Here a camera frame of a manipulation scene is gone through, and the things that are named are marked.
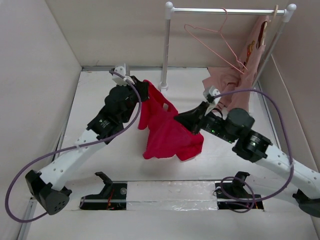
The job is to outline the red t shirt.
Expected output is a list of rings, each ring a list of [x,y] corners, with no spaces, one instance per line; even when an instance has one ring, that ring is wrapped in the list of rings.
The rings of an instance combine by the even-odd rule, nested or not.
[[[148,99],[142,103],[138,129],[149,129],[144,159],[177,156],[180,161],[187,161],[199,155],[204,137],[192,134],[177,122],[175,106],[150,81],[143,82],[148,84]]]

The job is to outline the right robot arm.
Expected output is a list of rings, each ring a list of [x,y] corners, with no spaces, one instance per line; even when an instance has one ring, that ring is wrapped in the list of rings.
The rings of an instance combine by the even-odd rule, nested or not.
[[[254,118],[242,108],[234,108],[226,118],[207,112],[209,104],[180,113],[175,120],[188,131],[197,134],[204,130],[228,143],[234,144],[232,151],[241,159],[264,167],[286,180],[277,189],[277,184],[255,184],[256,179],[247,172],[239,171],[234,177],[225,177],[220,182],[222,197],[229,204],[248,205],[278,198],[298,206],[310,216],[320,216],[320,174],[295,161],[290,152],[284,153],[271,140],[252,130]]]

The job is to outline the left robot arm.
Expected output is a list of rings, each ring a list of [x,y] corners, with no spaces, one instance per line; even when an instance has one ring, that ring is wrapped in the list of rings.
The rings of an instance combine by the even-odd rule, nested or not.
[[[105,98],[105,105],[74,144],[39,171],[30,170],[25,180],[30,193],[47,214],[55,215],[69,202],[72,190],[66,187],[71,175],[95,152],[107,146],[124,131],[137,104],[148,100],[149,83],[132,77],[133,85],[116,85]]]

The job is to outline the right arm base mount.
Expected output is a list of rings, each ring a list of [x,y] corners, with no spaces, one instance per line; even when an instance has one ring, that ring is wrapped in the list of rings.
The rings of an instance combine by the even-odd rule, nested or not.
[[[221,183],[219,180],[214,184],[215,190],[213,191],[212,195],[217,199],[218,210],[230,210],[238,213],[243,213],[249,208],[252,208],[253,210],[264,210],[262,201],[257,201],[255,203],[234,201],[223,193],[221,187],[223,187],[225,192],[235,198],[251,200],[252,193],[248,188],[245,188],[245,184],[241,183],[238,179],[227,179],[223,183]]]

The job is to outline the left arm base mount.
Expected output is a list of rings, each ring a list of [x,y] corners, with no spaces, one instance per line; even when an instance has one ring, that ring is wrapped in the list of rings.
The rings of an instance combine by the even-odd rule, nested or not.
[[[83,196],[79,203],[81,210],[87,211],[122,211],[127,209],[128,183],[126,181],[112,181],[102,171],[96,172],[104,186],[97,194]]]

